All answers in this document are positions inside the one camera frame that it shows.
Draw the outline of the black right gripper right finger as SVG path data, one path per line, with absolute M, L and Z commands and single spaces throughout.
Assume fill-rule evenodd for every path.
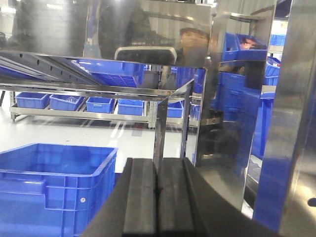
M 158 171 L 159 237 L 277 237 L 219 195 L 187 158 L 164 158 Z

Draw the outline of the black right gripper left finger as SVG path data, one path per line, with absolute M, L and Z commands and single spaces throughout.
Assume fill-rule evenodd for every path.
M 128 158 L 110 196 L 81 236 L 156 236 L 156 186 L 153 161 Z

